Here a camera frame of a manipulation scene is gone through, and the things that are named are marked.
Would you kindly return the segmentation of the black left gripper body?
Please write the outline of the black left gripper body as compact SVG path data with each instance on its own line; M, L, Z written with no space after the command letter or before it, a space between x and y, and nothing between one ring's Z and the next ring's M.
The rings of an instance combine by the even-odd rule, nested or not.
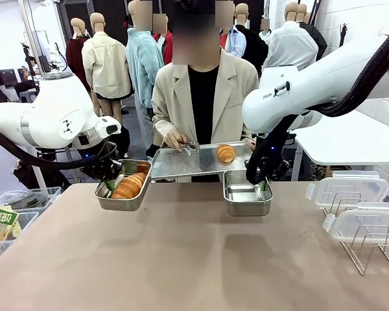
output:
M120 161L108 156L100 161L85 165L80 168L80 171L91 179L108 181L115 179L122 167L123 164Z

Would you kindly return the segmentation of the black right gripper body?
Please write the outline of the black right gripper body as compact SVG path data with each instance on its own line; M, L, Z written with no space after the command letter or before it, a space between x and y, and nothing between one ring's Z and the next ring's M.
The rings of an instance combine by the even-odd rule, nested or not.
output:
M257 181L277 181L282 178L291 167L284 160L282 152L258 152Z

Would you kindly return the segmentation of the person's right hand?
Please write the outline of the person's right hand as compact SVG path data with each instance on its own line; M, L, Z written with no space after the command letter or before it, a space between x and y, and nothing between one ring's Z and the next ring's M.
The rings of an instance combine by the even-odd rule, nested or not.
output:
M187 143L187 138L178 130L171 129L163 138L163 143L181 152L183 146Z

